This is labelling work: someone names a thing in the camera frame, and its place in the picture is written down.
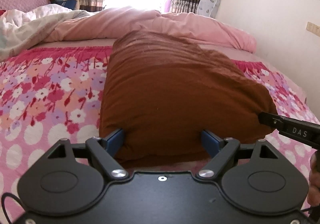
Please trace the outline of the person's right hand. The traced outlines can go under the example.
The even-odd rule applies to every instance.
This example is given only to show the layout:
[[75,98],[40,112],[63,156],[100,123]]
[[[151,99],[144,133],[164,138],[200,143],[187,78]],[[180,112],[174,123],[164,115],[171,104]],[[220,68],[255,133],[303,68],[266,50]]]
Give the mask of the person's right hand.
[[310,159],[310,173],[309,173],[309,192],[307,202],[312,207],[319,206],[320,203],[320,175],[317,171],[317,155],[314,153]]

